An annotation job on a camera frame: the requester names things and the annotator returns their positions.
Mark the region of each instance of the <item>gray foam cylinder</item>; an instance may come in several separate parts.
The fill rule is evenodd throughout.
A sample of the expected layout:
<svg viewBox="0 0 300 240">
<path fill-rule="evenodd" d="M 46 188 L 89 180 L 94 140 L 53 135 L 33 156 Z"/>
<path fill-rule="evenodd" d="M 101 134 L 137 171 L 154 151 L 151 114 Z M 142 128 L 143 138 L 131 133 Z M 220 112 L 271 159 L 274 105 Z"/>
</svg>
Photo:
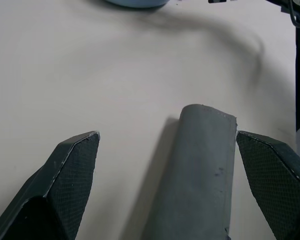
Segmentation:
<svg viewBox="0 0 300 240">
<path fill-rule="evenodd" d="M 142 240 L 228 238 L 236 131 L 236 118 L 212 107 L 182 110 Z"/>
</svg>

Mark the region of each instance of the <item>cable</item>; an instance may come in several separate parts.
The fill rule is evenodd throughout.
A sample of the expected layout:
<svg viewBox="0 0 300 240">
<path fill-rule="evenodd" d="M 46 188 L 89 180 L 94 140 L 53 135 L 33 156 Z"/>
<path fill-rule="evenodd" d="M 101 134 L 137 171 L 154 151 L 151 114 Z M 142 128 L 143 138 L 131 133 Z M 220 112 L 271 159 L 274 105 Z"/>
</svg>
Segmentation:
<svg viewBox="0 0 300 240">
<path fill-rule="evenodd" d="M 290 13 L 290 18 L 291 18 L 291 21 L 292 21 L 292 24 L 300 29 L 300 22 L 298 22 L 295 18 L 295 12 L 294 12 L 294 7 L 293 7 L 293 0 L 289 0 L 288 1 L 288 4 L 289 4 L 289 13 Z"/>
</svg>

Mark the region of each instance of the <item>black metal part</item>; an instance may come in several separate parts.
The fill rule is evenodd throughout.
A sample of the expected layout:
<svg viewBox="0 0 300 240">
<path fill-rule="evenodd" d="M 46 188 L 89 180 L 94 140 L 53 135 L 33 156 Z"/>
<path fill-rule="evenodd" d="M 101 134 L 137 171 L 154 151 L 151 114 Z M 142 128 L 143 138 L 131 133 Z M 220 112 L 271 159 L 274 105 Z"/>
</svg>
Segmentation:
<svg viewBox="0 0 300 240">
<path fill-rule="evenodd" d="M 1 215 L 0 240 L 75 239 L 91 190 L 99 140 L 99 133 L 92 131 L 58 144 Z"/>
<path fill-rule="evenodd" d="M 277 240 L 300 240 L 300 157 L 285 143 L 239 131 L 253 196 Z"/>
<path fill-rule="evenodd" d="M 182 110 L 142 240 L 228 239 L 236 130 L 234 116 L 212 107 Z"/>
</svg>

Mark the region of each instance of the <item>white table surface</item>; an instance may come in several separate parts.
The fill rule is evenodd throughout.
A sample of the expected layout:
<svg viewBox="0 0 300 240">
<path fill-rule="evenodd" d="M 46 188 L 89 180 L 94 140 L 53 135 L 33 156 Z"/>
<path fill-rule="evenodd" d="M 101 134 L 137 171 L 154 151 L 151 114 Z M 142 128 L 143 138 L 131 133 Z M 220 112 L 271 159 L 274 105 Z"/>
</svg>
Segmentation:
<svg viewBox="0 0 300 240">
<path fill-rule="evenodd" d="M 295 146 L 295 30 L 278 6 L 95 1 L 0 0 L 0 215 L 59 142 L 99 130 L 76 239 L 122 239 L 166 120 L 192 103 Z M 230 236 L 274 240 L 238 149 L 234 168 Z"/>
</svg>

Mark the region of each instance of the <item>blue bowl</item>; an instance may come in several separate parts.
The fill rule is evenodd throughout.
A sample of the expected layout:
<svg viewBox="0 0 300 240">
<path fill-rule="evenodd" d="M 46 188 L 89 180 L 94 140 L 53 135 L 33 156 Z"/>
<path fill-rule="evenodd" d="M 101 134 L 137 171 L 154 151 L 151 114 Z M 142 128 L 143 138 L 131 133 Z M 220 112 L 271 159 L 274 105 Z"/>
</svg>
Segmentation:
<svg viewBox="0 0 300 240">
<path fill-rule="evenodd" d="M 106 1 L 124 7 L 137 8 L 137 9 L 159 7 L 169 2 L 169 0 L 106 0 Z"/>
</svg>

